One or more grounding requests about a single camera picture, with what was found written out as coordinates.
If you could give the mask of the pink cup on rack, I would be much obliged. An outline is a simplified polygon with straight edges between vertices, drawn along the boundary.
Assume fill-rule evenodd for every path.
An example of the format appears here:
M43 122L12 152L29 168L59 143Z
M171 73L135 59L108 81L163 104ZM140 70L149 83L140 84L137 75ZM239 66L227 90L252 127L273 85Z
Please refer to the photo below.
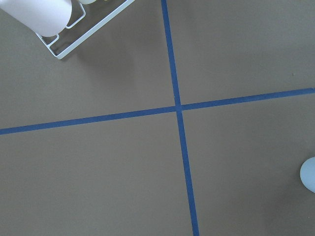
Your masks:
M2 0L0 8L44 37L59 34L72 13L70 0Z

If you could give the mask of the white rack with cups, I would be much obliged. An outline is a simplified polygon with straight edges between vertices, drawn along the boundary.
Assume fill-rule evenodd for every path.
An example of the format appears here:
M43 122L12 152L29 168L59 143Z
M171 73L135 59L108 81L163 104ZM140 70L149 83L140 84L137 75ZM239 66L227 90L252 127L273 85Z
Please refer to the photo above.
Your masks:
M70 20L60 33L50 37L37 35L50 53L59 60L109 23L133 1L96 0L90 4L82 4L73 0L71 3Z

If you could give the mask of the pale green cup on rack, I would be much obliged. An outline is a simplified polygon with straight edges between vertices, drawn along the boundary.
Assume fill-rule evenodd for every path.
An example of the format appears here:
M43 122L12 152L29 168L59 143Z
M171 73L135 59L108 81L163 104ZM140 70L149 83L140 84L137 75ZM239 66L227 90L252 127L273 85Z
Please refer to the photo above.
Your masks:
M96 0L78 0L81 4L91 4L94 3Z

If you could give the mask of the light blue cup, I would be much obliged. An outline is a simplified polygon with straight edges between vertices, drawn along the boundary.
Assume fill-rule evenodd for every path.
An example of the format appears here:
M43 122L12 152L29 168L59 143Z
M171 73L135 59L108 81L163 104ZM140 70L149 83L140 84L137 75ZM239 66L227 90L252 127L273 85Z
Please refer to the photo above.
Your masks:
M310 190L315 192L315 157L307 159L301 166L300 179L303 185Z

